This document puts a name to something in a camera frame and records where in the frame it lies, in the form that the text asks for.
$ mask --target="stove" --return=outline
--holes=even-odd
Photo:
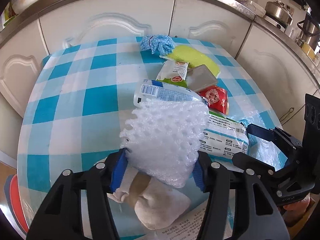
[[[269,16],[265,15],[263,17],[266,21],[270,22],[272,25],[276,26],[279,30],[281,30],[282,32],[285,31],[285,28],[280,25],[277,21],[275,21],[274,19],[270,18]]]

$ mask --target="blue cloth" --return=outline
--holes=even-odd
[[[172,53],[174,50],[174,42],[167,35],[144,36],[140,45],[142,51],[151,49],[152,54],[159,52],[162,56]]]
[[[165,61],[151,51],[140,51],[141,39],[95,41],[45,58],[24,114],[18,148],[19,191],[29,225],[64,169],[85,171],[118,151],[119,133],[125,121],[133,118],[136,83],[154,80]],[[184,44],[205,53],[219,66],[218,86],[228,90],[229,117],[236,121],[250,117],[250,122],[268,129],[281,127],[255,82],[221,46],[172,40],[176,46]],[[208,198],[193,178],[179,190],[191,199],[189,210]],[[145,233],[132,208],[109,202],[121,237]]]

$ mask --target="yellow sponge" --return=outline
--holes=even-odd
[[[172,53],[162,57],[175,61],[189,62],[189,67],[197,67],[204,64],[215,77],[220,74],[220,68],[212,59],[198,50],[185,45],[177,46]]]

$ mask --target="white cabinet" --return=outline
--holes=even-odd
[[[295,56],[255,25],[237,61],[264,93],[278,118],[294,107],[284,121],[304,106],[306,93],[313,95],[317,90]]]
[[[250,23],[238,15],[199,0],[175,0],[170,36],[209,41],[234,57]]]
[[[38,20],[0,49],[0,92],[22,117],[46,56]]]
[[[70,45],[169,33],[174,0],[81,0],[40,17],[50,53]]]
[[[314,94],[315,97],[320,98],[320,93],[317,91]],[[290,118],[284,125],[282,125],[283,130],[290,133],[295,138],[302,141],[304,127],[306,121],[304,120],[305,106],[301,108],[292,118]]]

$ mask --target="stainless steel pot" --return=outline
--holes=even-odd
[[[303,21],[298,22],[297,26],[301,29],[299,39],[309,44],[309,46],[315,50],[320,40],[320,27],[319,24],[311,17],[310,14],[306,14]]]
[[[267,16],[277,21],[284,28],[292,24],[292,17],[281,0],[267,2],[265,10]]]

